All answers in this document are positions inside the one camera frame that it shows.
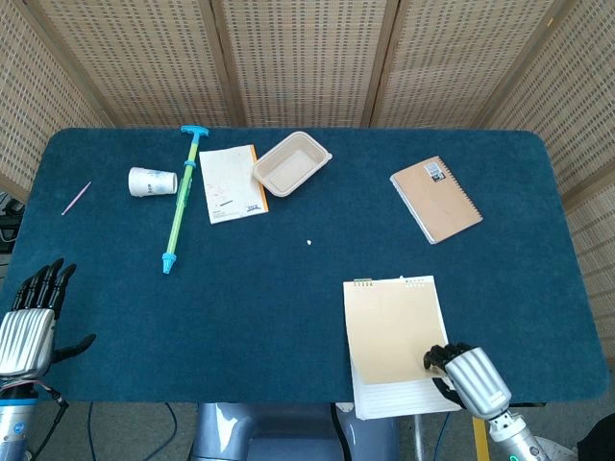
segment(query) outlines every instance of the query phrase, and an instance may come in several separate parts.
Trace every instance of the yellow post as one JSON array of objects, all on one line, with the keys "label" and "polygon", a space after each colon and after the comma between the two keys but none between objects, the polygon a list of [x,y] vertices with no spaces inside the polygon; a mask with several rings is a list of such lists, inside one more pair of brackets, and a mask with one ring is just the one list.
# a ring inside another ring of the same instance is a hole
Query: yellow post
[{"label": "yellow post", "polygon": [[477,461],[489,461],[489,445],[484,420],[473,417],[472,426],[474,427],[474,443],[477,446]]}]

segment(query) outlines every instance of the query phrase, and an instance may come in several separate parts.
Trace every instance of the table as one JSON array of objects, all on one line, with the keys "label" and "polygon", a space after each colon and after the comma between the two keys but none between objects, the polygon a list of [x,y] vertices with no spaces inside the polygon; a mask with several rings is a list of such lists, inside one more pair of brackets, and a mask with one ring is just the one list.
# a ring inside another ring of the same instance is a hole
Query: table
[{"label": "table", "polygon": [[[212,129],[200,148],[292,130]],[[46,380],[69,400],[352,400],[342,281],[434,275],[449,339],[482,346],[514,401],[597,396],[607,371],[552,167],[528,132],[306,130],[333,155],[270,212],[211,226],[199,168],[170,276],[174,196],[131,197],[128,171],[181,175],[178,130],[70,129],[51,138],[1,307],[43,264],[78,265],[58,347],[95,332]],[[484,220],[430,245],[389,181],[439,155]],[[92,181],[66,216],[66,204]]]}]

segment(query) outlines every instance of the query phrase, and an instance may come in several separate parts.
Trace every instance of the paper food container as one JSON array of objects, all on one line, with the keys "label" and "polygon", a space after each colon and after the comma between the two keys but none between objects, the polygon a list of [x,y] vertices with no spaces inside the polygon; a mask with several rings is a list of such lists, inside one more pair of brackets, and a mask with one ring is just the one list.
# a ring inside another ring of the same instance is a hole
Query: paper food container
[{"label": "paper food container", "polygon": [[309,134],[295,132],[254,164],[254,177],[269,192],[285,197],[332,159]]}]

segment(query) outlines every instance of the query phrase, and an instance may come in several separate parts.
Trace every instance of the white paper cup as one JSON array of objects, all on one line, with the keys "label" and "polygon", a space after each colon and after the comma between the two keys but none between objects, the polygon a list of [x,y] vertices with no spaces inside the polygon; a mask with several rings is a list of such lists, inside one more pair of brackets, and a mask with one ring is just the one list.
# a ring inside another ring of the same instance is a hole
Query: white paper cup
[{"label": "white paper cup", "polygon": [[177,175],[168,171],[133,167],[128,174],[128,189],[134,197],[175,194]]}]

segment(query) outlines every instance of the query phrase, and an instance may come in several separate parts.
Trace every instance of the pink pencil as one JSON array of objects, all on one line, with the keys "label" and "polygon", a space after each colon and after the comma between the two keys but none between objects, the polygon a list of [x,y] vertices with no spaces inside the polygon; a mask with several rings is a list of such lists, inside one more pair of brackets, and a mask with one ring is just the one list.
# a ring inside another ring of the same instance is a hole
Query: pink pencil
[{"label": "pink pencil", "polygon": [[73,207],[73,205],[75,205],[75,202],[77,202],[79,199],[81,199],[81,196],[82,196],[82,195],[84,195],[84,193],[87,191],[87,188],[89,187],[89,185],[90,185],[90,184],[92,184],[92,181],[88,182],[88,183],[86,184],[86,186],[85,186],[83,189],[81,189],[81,192],[79,192],[79,193],[77,194],[77,197],[75,197],[75,198],[73,199],[73,201],[72,201],[70,204],[68,204],[68,206],[66,207],[66,209],[65,209],[65,210],[61,213],[61,215],[62,215],[62,216],[63,216],[64,214],[66,214],[66,212],[67,212],[70,208],[72,208],[72,207]]}]

